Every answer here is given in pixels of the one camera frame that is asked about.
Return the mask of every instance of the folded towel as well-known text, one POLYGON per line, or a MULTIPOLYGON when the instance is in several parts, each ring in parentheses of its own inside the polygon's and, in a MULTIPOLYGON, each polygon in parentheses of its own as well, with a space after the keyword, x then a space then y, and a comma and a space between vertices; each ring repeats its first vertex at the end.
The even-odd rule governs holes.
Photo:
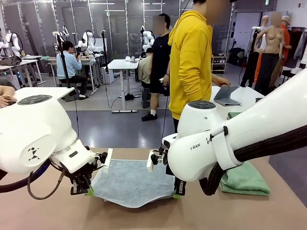
POLYGON ((49 56, 44 56, 44 57, 41 57, 40 59, 41 59, 41 61, 47 61, 47 60, 49 60, 51 57, 49 57, 49 56))
POLYGON ((220 188, 225 193, 259 196, 268 196, 271 192, 260 173, 248 161, 228 170, 221 179, 220 188))
POLYGON ((156 165, 153 172, 148 172, 146 163, 111 160, 108 173, 104 173, 103 169, 98 171, 88 195, 129 208, 173 197, 175 177, 166 175, 162 164, 156 165))

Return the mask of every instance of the black shoe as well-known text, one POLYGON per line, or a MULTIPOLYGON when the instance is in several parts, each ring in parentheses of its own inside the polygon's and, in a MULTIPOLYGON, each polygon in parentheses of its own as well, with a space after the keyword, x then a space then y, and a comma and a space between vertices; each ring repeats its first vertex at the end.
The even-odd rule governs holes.
POLYGON ((132 95, 132 94, 127 94, 126 96, 125 96, 125 101, 131 101, 131 100, 134 100, 134 96, 132 95))
POLYGON ((87 98, 89 98, 89 96, 85 95, 85 97, 79 97, 79 100, 85 100, 87 98))
POLYGON ((152 115, 151 113, 148 113, 146 116, 142 117, 142 121, 150 121, 150 120, 156 120, 158 119, 157 114, 152 115))

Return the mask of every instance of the person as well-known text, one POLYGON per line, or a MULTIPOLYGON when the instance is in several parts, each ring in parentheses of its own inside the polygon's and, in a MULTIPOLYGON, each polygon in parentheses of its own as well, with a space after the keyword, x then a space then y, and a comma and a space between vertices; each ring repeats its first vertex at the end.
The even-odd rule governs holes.
POLYGON ((188 102, 211 97, 212 82, 218 86, 230 81, 211 74, 212 31, 206 23, 206 0, 193 0, 193 9, 182 14, 169 35, 170 103, 175 132, 188 102))
POLYGON ((0 108, 9 105, 9 101, 16 101, 14 98, 15 89, 11 86, 0 85, 0 108))
POLYGON ((156 38, 153 43, 153 56, 152 56, 152 67, 150 74, 150 112, 142 117, 142 121, 156 120, 158 116, 156 114, 156 109, 159 104, 159 94, 162 90, 161 78, 168 79, 169 76, 169 55, 171 52, 171 47, 168 43, 169 35, 169 25, 171 23, 170 17, 162 13, 159 16, 164 17, 163 30, 161 36, 156 38))
POLYGON ((139 63, 139 79, 142 81, 142 87, 150 88, 150 73, 151 73, 151 61, 153 56, 153 49, 148 48, 146 50, 146 58, 142 59, 139 63))
MULTIPOLYGON (((89 96, 85 95, 86 87, 87 87, 87 78, 76 75, 76 70, 82 69, 81 55, 77 57, 78 58, 77 60, 77 58, 72 54, 73 44, 70 41, 63 42, 62 47, 63 47, 64 56, 65 56, 65 63, 67 67, 69 82, 70 83, 81 83, 81 89, 80 89, 80 94, 79 94, 80 100, 89 98, 89 96)), ((62 83, 66 83, 64 67, 63 67, 60 53, 57 55, 57 72, 58 72, 59 81, 62 83)))

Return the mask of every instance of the gray towel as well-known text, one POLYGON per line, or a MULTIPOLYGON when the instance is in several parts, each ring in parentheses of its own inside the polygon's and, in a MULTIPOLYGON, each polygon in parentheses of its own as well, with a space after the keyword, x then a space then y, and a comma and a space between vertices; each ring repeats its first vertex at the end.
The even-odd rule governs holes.
POLYGON ((165 166, 146 169, 147 161, 111 160, 108 173, 100 169, 92 181, 94 196, 118 205, 138 208, 158 199, 171 198, 175 177, 165 166))
POLYGON ((241 105, 239 102, 232 100, 230 95, 235 91, 238 86, 222 86, 214 97, 214 101, 222 106, 241 105))

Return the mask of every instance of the orange garment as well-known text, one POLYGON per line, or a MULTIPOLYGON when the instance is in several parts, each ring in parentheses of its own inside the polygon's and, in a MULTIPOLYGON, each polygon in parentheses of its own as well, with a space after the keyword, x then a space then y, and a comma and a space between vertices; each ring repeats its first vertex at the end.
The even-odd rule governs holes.
POLYGON ((258 62, 257 62, 257 67, 256 67, 256 71, 255 71, 255 83, 258 79, 258 75, 259 75, 259 71, 260 71, 260 67, 261 67, 261 58, 262 58, 262 53, 259 54, 259 58, 258 58, 258 62))
MULTIPOLYGON (((283 37, 284 37, 284 43, 286 46, 290 45, 290 34, 289 31, 287 30, 285 25, 281 25, 280 28, 283 30, 283 37)), ((285 63, 289 54, 289 49, 283 48, 283 55, 284 55, 284 60, 283 62, 285 63)))

